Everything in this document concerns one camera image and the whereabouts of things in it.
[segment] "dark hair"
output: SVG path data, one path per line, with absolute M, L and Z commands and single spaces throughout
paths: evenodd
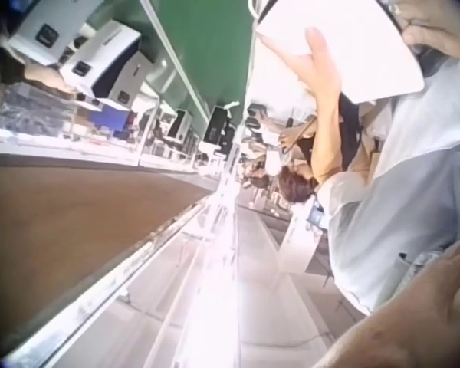
M 251 184 L 252 184 L 253 186 L 255 186 L 256 188 L 261 188 L 261 189 L 267 188 L 268 185 L 269 185 L 269 182 L 271 181 L 271 180 L 269 179 L 269 175 L 268 175 L 268 174 L 262 176 L 261 178 L 255 178 L 255 177 L 252 177 L 252 176 L 251 176 L 251 177 L 248 178 L 248 179 L 249 179 L 249 181 L 251 182 Z
M 278 174 L 279 191 L 283 198 L 291 203 L 304 203 L 314 193 L 318 182 L 312 178 L 306 180 L 302 175 L 283 166 Z

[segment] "person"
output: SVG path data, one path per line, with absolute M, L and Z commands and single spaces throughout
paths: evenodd
M 291 55 L 260 36 L 317 99 L 311 166 L 319 182 L 317 198 L 330 217 L 330 264 L 341 293 L 366 315 L 378 308 L 399 255 L 411 261 L 460 239 L 460 8 L 436 0 L 433 12 L 432 2 L 407 3 L 407 16 L 436 16 L 426 16 L 429 24 L 422 32 L 406 27 L 406 42 L 440 47 L 450 57 L 425 80 L 423 91 L 398 99 L 369 185 L 341 167 L 341 77 L 322 34 L 306 30 L 313 56 Z
M 343 120 L 340 119 L 340 126 L 345 127 Z M 361 133 L 359 146 L 356 147 L 355 130 L 346 133 L 348 127 L 342 129 L 341 136 L 345 138 L 348 144 L 341 144 L 341 151 L 344 152 L 346 159 L 343 159 L 344 169 L 352 170 L 359 173 L 363 180 L 367 182 L 370 175 L 370 157 L 375 151 L 374 140 L 366 134 Z M 296 145 L 292 147 L 291 159 L 281 168 L 278 174 L 278 187 L 281 195 L 290 203 L 304 203 L 312 197 L 318 187 L 318 181 L 314 178 L 311 168 L 312 149 L 314 147 L 314 134 L 317 124 L 310 126 L 310 129 L 304 132 L 301 139 L 297 140 Z M 293 142 L 293 136 L 286 135 L 283 132 L 280 136 L 280 145 L 282 148 L 288 148 Z
M 266 189 L 271 182 L 271 177 L 265 169 L 265 159 L 266 155 L 261 154 L 244 164 L 244 181 L 259 189 Z
M 315 368 L 345 366 L 460 368 L 460 241 L 350 328 Z

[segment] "white paper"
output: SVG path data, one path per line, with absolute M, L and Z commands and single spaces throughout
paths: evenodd
M 293 54 L 311 52 L 305 29 L 318 28 L 355 104 L 419 92 L 419 63 L 375 0 L 279 0 L 257 28 Z

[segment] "man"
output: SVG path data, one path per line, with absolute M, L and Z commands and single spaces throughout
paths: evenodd
M 460 368 L 460 242 L 348 330 L 315 367 Z
M 411 0 L 399 2 L 401 14 L 406 3 L 412 14 L 428 14 L 430 21 L 422 32 L 411 33 L 418 25 L 406 27 L 406 41 L 440 44 L 452 57 L 426 80 L 424 91 L 397 102 L 368 186 L 341 167 L 341 78 L 320 32 L 307 30 L 313 56 L 290 55 L 262 38 L 317 99 L 311 165 L 320 186 L 317 197 L 330 216 L 330 263 L 338 288 L 367 315 L 376 309 L 399 254 L 411 261 L 460 239 L 460 8 L 449 1 Z M 428 3 L 437 11 L 428 10 Z

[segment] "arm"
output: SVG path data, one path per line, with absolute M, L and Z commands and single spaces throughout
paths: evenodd
M 342 170 L 339 131 L 339 97 L 328 99 L 317 109 L 317 133 L 312 151 L 312 171 L 319 182 L 323 184 L 331 176 Z

